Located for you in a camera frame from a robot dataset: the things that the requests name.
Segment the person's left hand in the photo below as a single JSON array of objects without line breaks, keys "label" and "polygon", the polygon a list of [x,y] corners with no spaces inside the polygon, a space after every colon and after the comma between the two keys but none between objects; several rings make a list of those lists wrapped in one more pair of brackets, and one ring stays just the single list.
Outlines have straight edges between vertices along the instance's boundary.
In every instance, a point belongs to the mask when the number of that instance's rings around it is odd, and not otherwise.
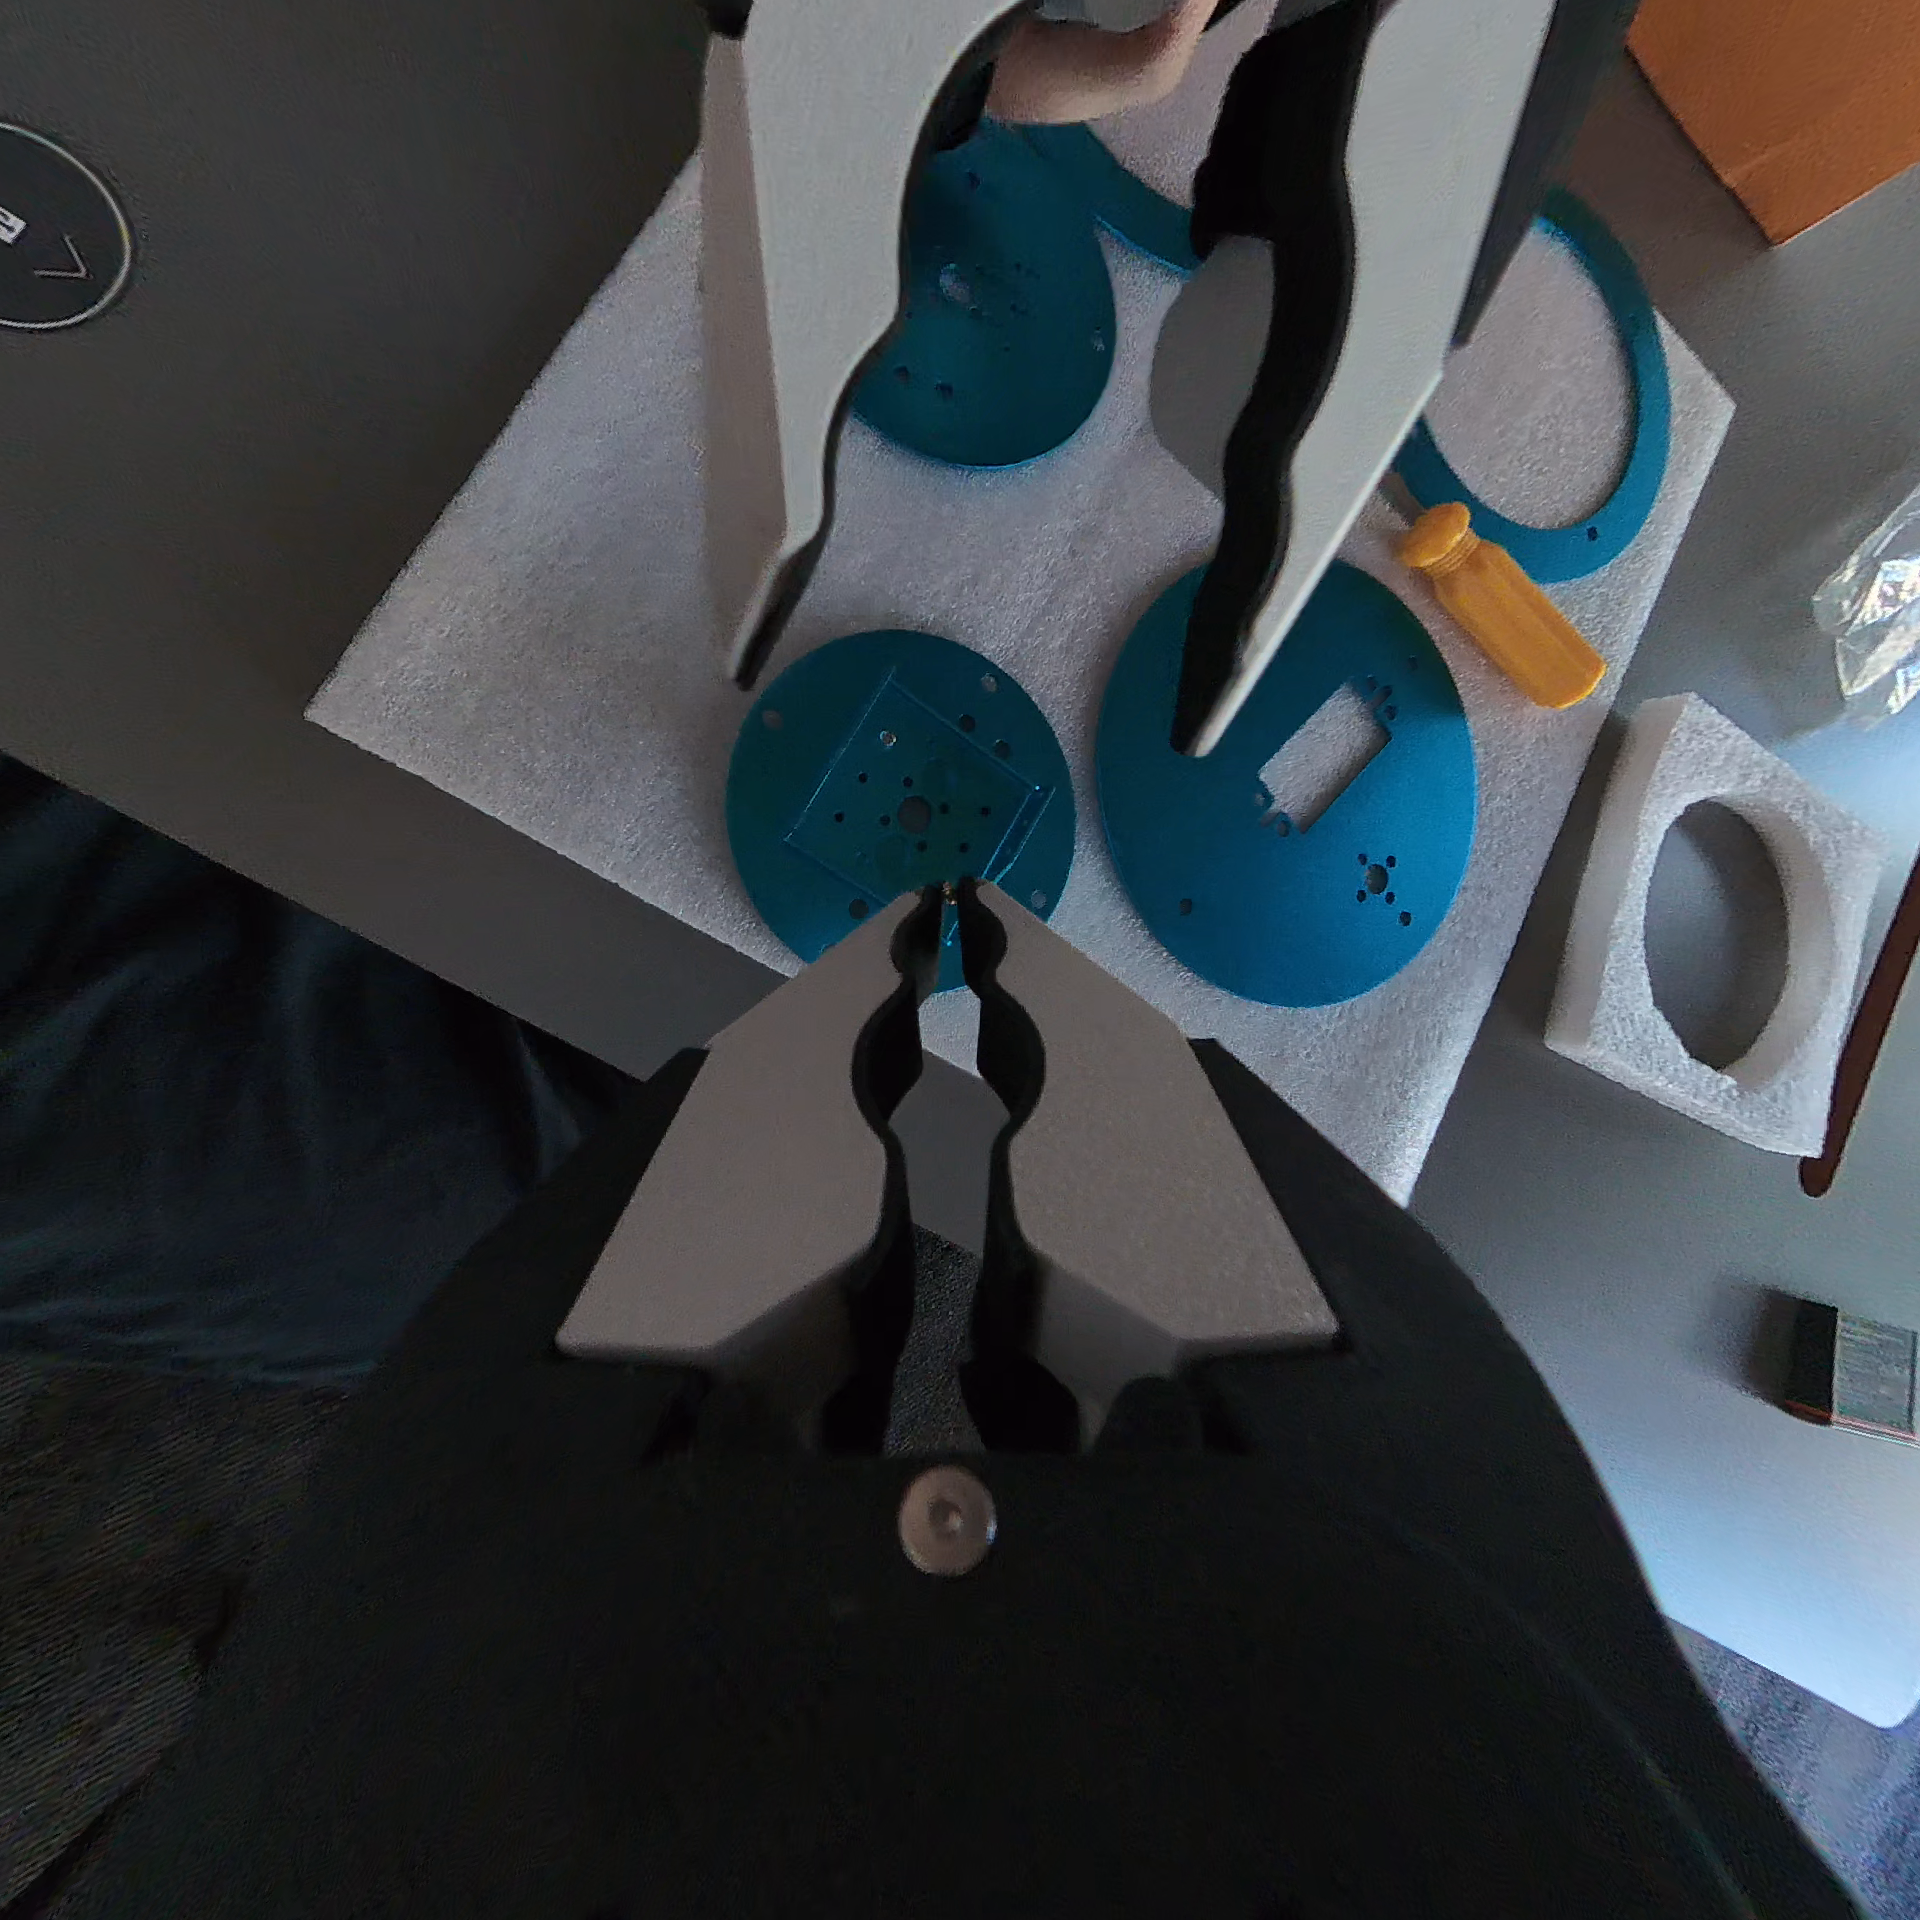
[{"label": "person's left hand", "polygon": [[996,48],[983,114],[1015,126],[1072,126],[1160,107],[1183,82],[1207,23],[1212,0],[1181,0],[1140,33],[1021,16]]}]

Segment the white foam sheet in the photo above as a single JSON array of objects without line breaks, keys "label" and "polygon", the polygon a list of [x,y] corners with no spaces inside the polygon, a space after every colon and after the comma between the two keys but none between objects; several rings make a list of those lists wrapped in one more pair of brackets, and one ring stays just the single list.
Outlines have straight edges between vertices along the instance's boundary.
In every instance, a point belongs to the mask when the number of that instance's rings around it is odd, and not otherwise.
[{"label": "white foam sheet", "polygon": [[[1471,706],[1481,852],[1398,984],[1331,1015],[1276,1015],[1181,970],[1102,844],[1095,706],[1140,608],[1207,555],[1212,504],[1148,429],[1148,348],[1181,278],[1095,231],[1088,211],[1072,231],[1118,289],[1118,377],[1095,418],[1021,473],[926,465],[845,429],[832,549],[783,657],[845,628],[927,628],[1015,667],[1065,752],[1078,826],[1065,894],[1046,880],[1048,919],[1183,1032],[1232,1042],[1372,1182],[1411,1203],[1732,396],[1656,319],[1669,383],[1656,511],[1621,561],[1553,588],[1610,667],[1575,712],[1519,706],[1437,626],[1386,555],[1386,504],[1356,518],[1341,561],[1411,598]],[[793,945],[748,906],[726,852],[726,756],[748,699],[720,674],[707,615],[695,358],[695,163],[679,163],[308,720],[793,972]]]}]

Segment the blue square metal bracket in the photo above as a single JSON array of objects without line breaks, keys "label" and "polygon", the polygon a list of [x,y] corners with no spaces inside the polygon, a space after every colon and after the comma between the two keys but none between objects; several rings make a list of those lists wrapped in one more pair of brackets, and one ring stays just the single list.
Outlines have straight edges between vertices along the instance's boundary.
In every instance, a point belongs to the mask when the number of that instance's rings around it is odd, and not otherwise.
[{"label": "blue square metal bracket", "polygon": [[1072,821],[1056,781],[886,674],[810,781],[783,844],[861,897],[991,880],[1056,906]]}]

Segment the large blue disc rectangular hole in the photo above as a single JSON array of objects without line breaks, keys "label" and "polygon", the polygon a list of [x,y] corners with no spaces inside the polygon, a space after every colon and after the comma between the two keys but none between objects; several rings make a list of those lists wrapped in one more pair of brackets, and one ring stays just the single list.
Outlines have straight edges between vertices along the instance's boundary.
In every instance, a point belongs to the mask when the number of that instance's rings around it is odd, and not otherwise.
[{"label": "large blue disc rectangular hole", "polygon": [[1446,919],[1481,838],[1481,743],[1424,626],[1333,561],[1207,756],[1171,752],[1202,573],[1127,640],[1095,805],[1140,919],[1255,1005],[1341,1005]]}]

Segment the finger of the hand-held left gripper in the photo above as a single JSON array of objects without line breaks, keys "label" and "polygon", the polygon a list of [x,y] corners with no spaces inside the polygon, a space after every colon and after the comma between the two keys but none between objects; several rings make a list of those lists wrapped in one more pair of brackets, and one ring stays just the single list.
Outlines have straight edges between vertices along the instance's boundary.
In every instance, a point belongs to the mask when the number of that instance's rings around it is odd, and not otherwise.
[{"label": "finger of the hand-held left gripper", "polygon": [[910,311],[902,221],[927,126],[1015,23],[996,0],[707,10],[707,591],[733,689],[815,574],[845,396]]},{"label": "finger of the hand-held left gripper", "polygon": [[1257,33],[1191,176],[1156,439],[1219,504],[1171,752],[1207,756],[1424,415],[1553,10],[1406,0]]}]

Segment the person's dark trousers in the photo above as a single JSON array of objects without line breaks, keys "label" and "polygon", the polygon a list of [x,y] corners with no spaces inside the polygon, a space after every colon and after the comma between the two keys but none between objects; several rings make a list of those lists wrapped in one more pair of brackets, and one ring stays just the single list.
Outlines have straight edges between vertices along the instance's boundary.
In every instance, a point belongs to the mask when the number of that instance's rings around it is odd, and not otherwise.
[{"label": "person's dark trousers", "polygon": [[0,1350],[359,1381],[633,1072],[0,756]]}]

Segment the white foam block round hole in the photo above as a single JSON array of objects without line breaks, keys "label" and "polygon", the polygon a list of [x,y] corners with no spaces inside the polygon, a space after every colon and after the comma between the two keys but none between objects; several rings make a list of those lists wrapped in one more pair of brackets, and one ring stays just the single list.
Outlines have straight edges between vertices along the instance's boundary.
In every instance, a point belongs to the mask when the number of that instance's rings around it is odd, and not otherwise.
[{"label": "white foam block round hole", "polygon": [[[1752,826],[1785,887],[1785,992],[1732,1062],[1703,1062],[1649,994],[1649,867],[1662,833],[1716,805]],[[1811,788],[1695,689],[1634,706],[1571,916],[1544,1042],[1725,1139],[1818,1153],[1856,1023],[1881,833]]]}]

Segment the small plain blue disc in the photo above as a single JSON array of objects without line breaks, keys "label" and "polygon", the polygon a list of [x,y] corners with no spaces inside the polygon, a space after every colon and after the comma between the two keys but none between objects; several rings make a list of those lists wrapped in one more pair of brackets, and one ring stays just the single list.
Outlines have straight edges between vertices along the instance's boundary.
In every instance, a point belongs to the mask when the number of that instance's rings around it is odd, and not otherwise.
[{"label": "small plain blue disc", "polygon": [[1108,390],[1118,289],[1078,188],[983,121],[910,192],[902,332],[852,383],[852,418],[927,465],[1036,465]]}]

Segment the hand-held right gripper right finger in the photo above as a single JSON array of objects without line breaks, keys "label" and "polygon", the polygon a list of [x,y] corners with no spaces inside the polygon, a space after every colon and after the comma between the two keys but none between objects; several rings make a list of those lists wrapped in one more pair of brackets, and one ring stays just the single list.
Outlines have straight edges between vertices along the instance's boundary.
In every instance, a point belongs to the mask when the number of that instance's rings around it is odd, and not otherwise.
[{"label": "hand-held right gripper right finger", "polygon": [[1320,1359],[1312,1285],[1181,1023],[1015,894],[960,919],[991,1139],[960,1397],[991,1453],[1078,1453],[1127,1387],[1212,1359]]}]

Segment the small dark box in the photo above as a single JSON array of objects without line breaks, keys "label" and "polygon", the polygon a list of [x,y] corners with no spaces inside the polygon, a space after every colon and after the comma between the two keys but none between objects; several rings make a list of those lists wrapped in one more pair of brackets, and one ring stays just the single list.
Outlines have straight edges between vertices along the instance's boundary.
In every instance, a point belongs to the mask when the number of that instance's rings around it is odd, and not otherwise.
[{"label": "small dark box", "polygon": [[1768,1411],[1920,1451],[1920,1337],[1820,1297],[1761,1287],[1752,1387]]}]

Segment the round desk grommet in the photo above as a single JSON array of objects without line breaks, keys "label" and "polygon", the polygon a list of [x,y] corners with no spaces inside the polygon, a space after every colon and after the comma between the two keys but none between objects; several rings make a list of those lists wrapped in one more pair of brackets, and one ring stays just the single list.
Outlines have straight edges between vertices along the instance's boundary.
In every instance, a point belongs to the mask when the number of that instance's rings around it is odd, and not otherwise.
[{"label": "round desk grommet", "polygon": [[0,332],[100,319],[133,278],[133,223],[104,176],[41,126],[0,126]]}]

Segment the clear plastic bag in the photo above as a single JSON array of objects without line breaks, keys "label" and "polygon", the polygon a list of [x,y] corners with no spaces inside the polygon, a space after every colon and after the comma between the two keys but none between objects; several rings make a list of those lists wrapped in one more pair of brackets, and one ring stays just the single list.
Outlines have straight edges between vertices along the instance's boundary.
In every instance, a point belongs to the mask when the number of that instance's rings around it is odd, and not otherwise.
[{"label": "clear plastic bag", "polygon": [[1820,588],[1848,720],[1878,731],[1920,699],[1920,497],[1907,497]]}]

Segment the cardboard box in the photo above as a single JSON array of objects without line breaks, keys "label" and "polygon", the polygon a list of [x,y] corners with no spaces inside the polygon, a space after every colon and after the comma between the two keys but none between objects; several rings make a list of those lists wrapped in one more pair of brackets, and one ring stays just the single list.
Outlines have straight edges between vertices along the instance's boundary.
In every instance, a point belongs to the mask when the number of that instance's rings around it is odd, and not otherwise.
[{"label": "cardboard box", "polygon": [[1912,0],[1639,0],[1624,57],[1768,249],[1920,163]]}]

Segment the yellow handled screwdriver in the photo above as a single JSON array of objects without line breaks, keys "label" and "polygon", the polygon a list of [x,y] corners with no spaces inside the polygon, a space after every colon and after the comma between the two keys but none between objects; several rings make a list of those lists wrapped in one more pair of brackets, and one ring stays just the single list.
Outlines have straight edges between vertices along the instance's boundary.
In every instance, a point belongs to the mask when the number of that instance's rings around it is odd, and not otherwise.
[{"label": "yellow handled screwdriver", "polygon": [[1377,482],[1406,529],[1386,588],[1446,615],[1531,706],[1571,712],[1606,682],[1606,649],[1561,598],[1471,518],[1471,504],[1418,504],[1406,473]]}]

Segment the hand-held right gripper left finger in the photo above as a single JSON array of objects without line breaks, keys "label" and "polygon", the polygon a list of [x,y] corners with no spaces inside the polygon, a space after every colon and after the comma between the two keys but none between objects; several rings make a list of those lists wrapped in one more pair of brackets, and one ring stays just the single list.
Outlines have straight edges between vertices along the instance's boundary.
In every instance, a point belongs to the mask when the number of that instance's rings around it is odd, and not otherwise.
[{"label": "hand-held right gripper left finger", "polygon": [[913,1317],[896,1120],[926,1082],[927,992],[935,887],[720,1029],[556,1350],[748,1387],[832,1453],[881,1453]]}]

